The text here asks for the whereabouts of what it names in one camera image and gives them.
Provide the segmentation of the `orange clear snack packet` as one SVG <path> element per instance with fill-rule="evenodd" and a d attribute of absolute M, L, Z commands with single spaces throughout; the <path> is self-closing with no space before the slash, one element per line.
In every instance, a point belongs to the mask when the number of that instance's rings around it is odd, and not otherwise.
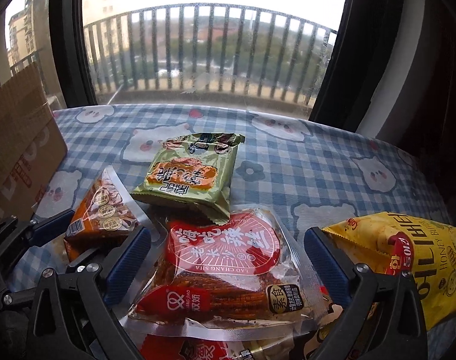
<path fill-rule="evenodd" d="M 122 184 L 113 166 L 95 178 L 80 202 L 64 234 L 69 261 L 81 253 L 104 245 L 119 245 L 138 226 L 151 221 Z"/>

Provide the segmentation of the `red spicy strips packet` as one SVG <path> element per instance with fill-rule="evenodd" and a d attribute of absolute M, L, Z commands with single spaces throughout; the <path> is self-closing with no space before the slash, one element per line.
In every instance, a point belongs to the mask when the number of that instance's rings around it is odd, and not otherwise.
<path fill-rule="evenodd" d="M 156 213 L 163 250 L 121 323 L 212 341 L 303 335 L 327 314 L 307 254 L 269 208 L 237 205 L 223 225 Z"/>

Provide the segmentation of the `yellow honey butter chip bag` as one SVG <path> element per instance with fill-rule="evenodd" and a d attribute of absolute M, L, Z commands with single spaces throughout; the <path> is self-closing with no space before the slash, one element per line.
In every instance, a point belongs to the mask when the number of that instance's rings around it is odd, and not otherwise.
<path fill-rule="evenodd" d="M 456 316 L 456 228 L 407 214 L 381 212 L 320 228 L 355 264 L 373 272 L 410 273 L 427 333 Z"/>

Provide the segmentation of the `red strawberry snack packet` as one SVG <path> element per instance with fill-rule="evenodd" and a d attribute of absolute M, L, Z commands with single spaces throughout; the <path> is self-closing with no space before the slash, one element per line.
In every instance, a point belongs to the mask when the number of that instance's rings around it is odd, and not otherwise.
<path fill-rule="evenodd" d="M 147 335 L 140 347 L 144 359 L 289 359 L 292 336 L 268 340 L 215 341 Z"/>

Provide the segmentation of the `brown cardboard box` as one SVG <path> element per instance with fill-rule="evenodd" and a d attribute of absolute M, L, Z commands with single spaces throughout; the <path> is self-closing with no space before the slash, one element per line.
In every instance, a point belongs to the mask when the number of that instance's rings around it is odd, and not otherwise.
<path fill-rule="evenodd" d="M 31 219 L 67 154 L 36 63 L 0 87 L 0 219 Z"/>

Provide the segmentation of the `blue checkered tablecloth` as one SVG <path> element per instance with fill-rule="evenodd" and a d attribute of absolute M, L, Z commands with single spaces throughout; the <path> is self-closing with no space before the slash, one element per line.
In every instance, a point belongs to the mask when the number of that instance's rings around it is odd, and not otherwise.
<path fill-rule="evenodd" d="M 112 166 L 128 189 L 146 174 L 162 141 L 186 133 L 240 133 L 231 200 L 274 210 L 295 239 L 307 228 L 390 211 L 449 223 L 441 196 L 414 157 L 388 143 L 301 119 L 208 106 L 115 105 L 56 111 L 68 152 L 36 184 L 29 216 L 77 206 Z"/>

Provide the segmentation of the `green snack packet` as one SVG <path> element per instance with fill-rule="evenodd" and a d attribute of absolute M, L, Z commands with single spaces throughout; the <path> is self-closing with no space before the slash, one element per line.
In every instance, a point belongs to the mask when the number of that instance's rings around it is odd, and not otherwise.
<path fill-rule="evenodd" d="M 194 133 L 162 143 L 134 200 L 199 212 L 213 224 L 230 219 L 230 186 L 239 145 L 238 133 Z"/>

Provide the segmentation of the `metal balcony railing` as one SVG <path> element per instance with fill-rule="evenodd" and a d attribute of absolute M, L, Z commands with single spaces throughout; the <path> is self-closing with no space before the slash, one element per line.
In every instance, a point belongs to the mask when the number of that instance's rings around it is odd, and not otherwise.
<path fill-rule="evenodd" d="M 214 92 L 311 107 L 337 31 L 275 10 L 227 3 L 146 7 L 84 27 L 99 97 Z"/>

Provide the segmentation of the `black window frame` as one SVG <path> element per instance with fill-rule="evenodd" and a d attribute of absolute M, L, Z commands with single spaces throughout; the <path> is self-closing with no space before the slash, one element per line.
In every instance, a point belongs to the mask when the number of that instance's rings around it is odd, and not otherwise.
<path fill-rule="evenodd" d="M 402 21 L 408 0 L 345 0 L 340 33 L 310 119 L 376 135 L 388 121 L 404 82 Z M 69 107 L 91 106 L 82 39 L 81 0 L 50 0 L 52 50 Z"/>

